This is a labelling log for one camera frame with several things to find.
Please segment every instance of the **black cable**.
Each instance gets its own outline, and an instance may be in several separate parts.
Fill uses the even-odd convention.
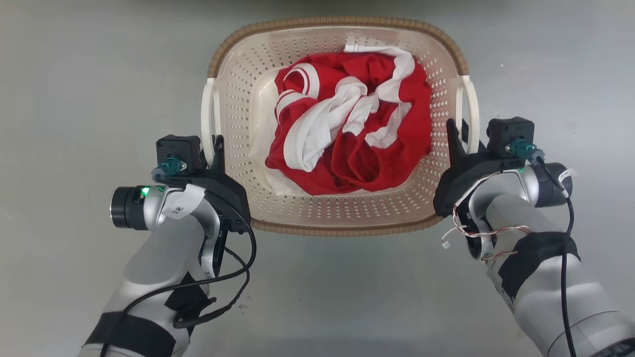
[[[243,222],[247,222],[247,220],[244,219],[243,215],[241,215],[241,213],[238,212],[236,207],[234,207],[226,199],[224,199],[223,197],[215,194],[214,192],[210,192],[210,191],[208,191],[208,192],[210,194],[216,196],[218,199],[221,199],[222,201],[225,201],[227,206],[229,206],[229,208],[231,208],[231,210],[234,211],[234,213],[238,216],[238,218],[240,220],[242,220]],[[199,280],[199,281],[195,281],[193,283],[175,284],[175,285],[166,286],[166,287],[151,291],[151,292],[149,292],[149,293],[137,298],[136,300],[134,300],[133,302],[128,304],[128,306],[126,306],[125,309],[122,310],[123,314],[119,318],[119,321],[117,321],[115,324],[113,324],[112,328],[110,328],[110,330],[106,334],[106,337],[104,339],[105,342],[104,342],[104,345],[102,346],[102,351],[99,354],[99,357],[106,357],[106,353],[108,352],[108,347],[110,347],[110,343],[108,342],[108,340],[110,339],[110,336],[112,335],[112,332],[114,331],[114,329],[118,326],[118,324],[120,324],[122,322],[122,320],[126,317],[126,315],[130,312],[130,310],[133,309],[133,307],[139,305],[139,303],[141,303],[145,299],[148,299],[148,298],[151,298],[151,297],[153,297],[155,295],[159,295],[160,293],[169,292],[169,291],[175,290],[175,289],[189,288],[190,286],[199,286],[199,285],[204,285],[204,284],[217,283],[219,281],[225,281],[225,280],[228,280],[228,279],[231,279],[231,278],[235,278],[236,276],[239,276],[240,274],[247,273],[249,271],[249,268],[251,268],[251,266],[253,265],[253,262],[256,260],[256,236],[255,236],[255,234],[253,232],[253,229],[251,228],[251,226],[249,224],[246,224],[246,228],[247,228],[247,234],[249,234],[249,239],[250,239],[250,242],[251,242],[251,255],[249,257],[249,260],[247,261],[247,264],[245,264],[242,268],[238,269],[237,271],[234,271],[233,273],[229,273],[227,275],[219,276],[219,277],[216,277],[216,278]]]
[[[556,180],[551,172],[547,170],[545,165],[545,161],[541,158],[537,158],[538,164],[545,171],[549,180],[560,190],[562,191],[564,187]],[[573,203],[571,202],[571,198],[566,198],[566,205],[569,207],[569,226],[566,228],[565,241],[571,237],[571,231],[573,230]],[[575,346],[573,345],[573,337],[571,336],[571,325],[569,323],[569,312],[566,303],[566,244],[563,244],[563,253],[562,253],[562,268],[560,269],[560,301],[562,305],[562,320],[565,324],[565,336],[566,336],[566,344],[569,347],[569,354],[571,357],[577,357],[575,354]]]
[[[246,264],[238,256],[238,254],[232,252],[232,250],[227,248],[227,247],[225,247],[225,251],[227,253],[229,253],[229,255],[234,257],[234,259],[236,259],[243,267],[246,267]],[[174,328],[194,327],[194,326],[200,325],[202,323],[206,323],[206,322],[209,322],[211,320],[214,320],[215,318],[223,315],[224,313],[229,311],[229,309],[231,309],[232,306],[234,306],[234,304],[238,301],[238,299],[240,299],[240,295],[243,293],[244,289],[247,287],[247,284],[249,284],[250,278],[251,277],[250,277],[249,270],[246,270],[245,271],[244,283],[241,286],[240,290],[238,290],[238,293],[236,294],[236,296],[234,296],[234,298],[229,302],[229,304],[225,305],[224,307],[221,307],[220,309],[214,310],[214,311],[212,311],[212,312],[210,312],[208,314],[205,314],[203,316],[200,316],[198,318],[191,319],[191,320],[181,320],[182,316],[177,314],[177,317],[174,319],[174,322],[172,323],[172,326]]]

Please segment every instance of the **laundry basket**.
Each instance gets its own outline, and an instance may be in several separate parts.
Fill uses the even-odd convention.
[[[278,70],[308,55],[342,51],[345,44],[356,43],[401,48],[424,66],[433,90],[431,152],[393,189],[276,196],[247,153],[261,119],[276,104]],[[201,108],[203,150],[211,162],[211,136],[224,136],[227,174],[246,189],[256,229],[319,236],[425,229],[441,220],[432,199],[450,165],[445,125],[448,118],[463,116],[464,91],[470,114],[467,150],[476,152],[478,103],[467,64],[457,44],[435,26],[387,17],[311,17],[249,25],[229,36],[211,61]]]

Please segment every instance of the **gray table surface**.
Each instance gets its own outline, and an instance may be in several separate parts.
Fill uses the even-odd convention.
[[[408,17],[449,33],[481,125],[529,118],[548,160],[580,172],[578,249],[635,316],[631,1],[1,0],[3,356],[77,353],[147,237],[112,226],[114,188],[148,183],[157,138],[199,134],[207,67],[227,35],[309,15]],[[566,226],[565,208],[547,212]],[[197,328],[186,356],[537,356],[461,239],[443,250],[450,226],[347,239],[258,232],[242,309]],[[246,255],[246,243],[228,245]],[[240,284],[213,291],[228,299]]]

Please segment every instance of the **white label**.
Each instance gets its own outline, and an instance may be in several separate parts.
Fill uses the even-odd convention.
[[[205,189],[187,184],[185,191],[174,192],[168,196],[161,214],[165,217],[181,219],[192,213],[205,197]]]

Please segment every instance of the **red fabric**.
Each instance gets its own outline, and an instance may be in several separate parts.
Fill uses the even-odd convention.
[[[380,191],[401,185],[417,166],[431,145],[430,101],[432,89],[425,81],[424,69],[415,62],[413,73],[402,80],[399,98],[412,107],[397,130],[398,139],[386,149],[370,147],[366,134],[386,125],[397,104],[380,101],[377,113],[370,114],[362,132],[355,136],[342,133],[341,128],[333,144],[327,147],[311,172],[294,170],[284,161],[284,140],[293,123],[310,107],[330,98],[335,85],[347,76],[357,77],[368,86],[368,94],[392,77],[394,57],[378,53],[333,53],[314,55],[296,64],[312,64],[319,76],[317,99],[304,98],[278,113],[276,138],[265,164],[277,168],[311,195],[338,194],[364,189]],[[294,66],[283,69],[276,76],[278,92],[295,90],[302,93],[304,80],[300,74],[284,77]]]

